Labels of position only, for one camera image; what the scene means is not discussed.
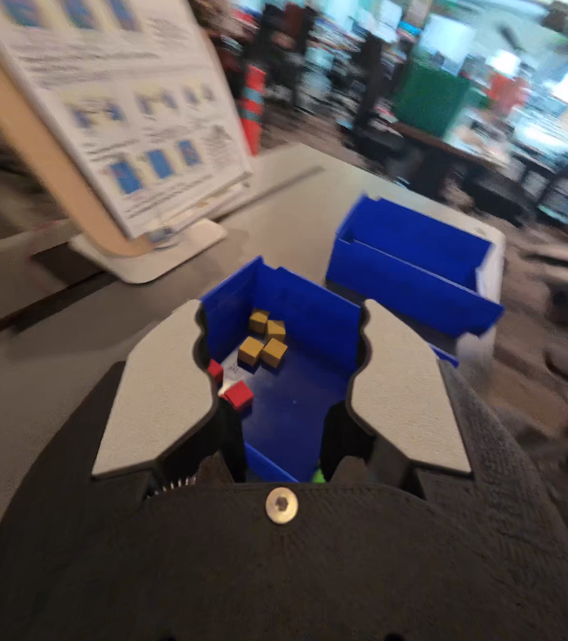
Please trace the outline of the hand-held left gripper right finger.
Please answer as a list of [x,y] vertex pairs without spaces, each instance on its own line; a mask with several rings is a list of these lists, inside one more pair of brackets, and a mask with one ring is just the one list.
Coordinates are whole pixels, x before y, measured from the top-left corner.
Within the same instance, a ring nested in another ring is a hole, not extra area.
[[353,421],[374,437],[376,475],[405,475],[411,466],[471,475],[472,468],[432,347],[372,299],[361,306],[365,348],[346,396]]

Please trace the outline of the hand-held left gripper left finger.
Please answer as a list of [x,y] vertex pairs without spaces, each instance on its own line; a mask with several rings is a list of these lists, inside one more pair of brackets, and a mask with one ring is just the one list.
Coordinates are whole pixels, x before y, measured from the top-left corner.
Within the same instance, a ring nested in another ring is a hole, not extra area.
[[205,309],[192,299],[129,353],[92,468],[94,478],[158,470],[217,409],[199,349],[207,348]]

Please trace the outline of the blue plastic bin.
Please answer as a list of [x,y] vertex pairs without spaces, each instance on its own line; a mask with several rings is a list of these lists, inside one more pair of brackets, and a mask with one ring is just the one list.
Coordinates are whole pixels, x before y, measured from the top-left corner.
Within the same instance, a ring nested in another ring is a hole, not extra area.
[[424,213],[363,195],[336,230],[326,280],[452,339],[480,337],[503,312],[480,277],[494,248]]
[[[210,356],[224,368],[226,389],[243,380],[254,395],[241,413],[249,468],[266,481],[305,483],[320,460],[320,443],[330,409],[341,405],[365,348],[360,339],[361,305],[258,256],[201,302]],[[279,368],[238,362],[254,308],[284,321],[288,350]]]

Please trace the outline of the green partition panel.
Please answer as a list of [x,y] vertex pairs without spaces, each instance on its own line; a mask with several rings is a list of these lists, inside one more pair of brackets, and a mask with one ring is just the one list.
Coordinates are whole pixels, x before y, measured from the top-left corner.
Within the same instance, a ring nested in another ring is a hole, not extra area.
[[472,82],[463,76],[412,61],[393,99],[393,114],[402,124],[442,138],[467,104],[472,89]]

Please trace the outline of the printed instruction sheet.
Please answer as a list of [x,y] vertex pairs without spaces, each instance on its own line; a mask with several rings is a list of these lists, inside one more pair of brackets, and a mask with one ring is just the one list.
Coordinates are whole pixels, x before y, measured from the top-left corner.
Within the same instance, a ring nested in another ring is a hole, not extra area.
[[251,173],[188,1],[0,1],[0,61],[130,239]]

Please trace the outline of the orange traffic cone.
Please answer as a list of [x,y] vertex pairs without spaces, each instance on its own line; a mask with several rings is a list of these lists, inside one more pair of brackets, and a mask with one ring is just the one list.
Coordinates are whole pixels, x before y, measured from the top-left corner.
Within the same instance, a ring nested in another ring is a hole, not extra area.
[[258,156],[261,148],[265,88],[265,71],[250,63],[245,70],[245,82],[239,102],[239,115],[248,149],[252,156]]

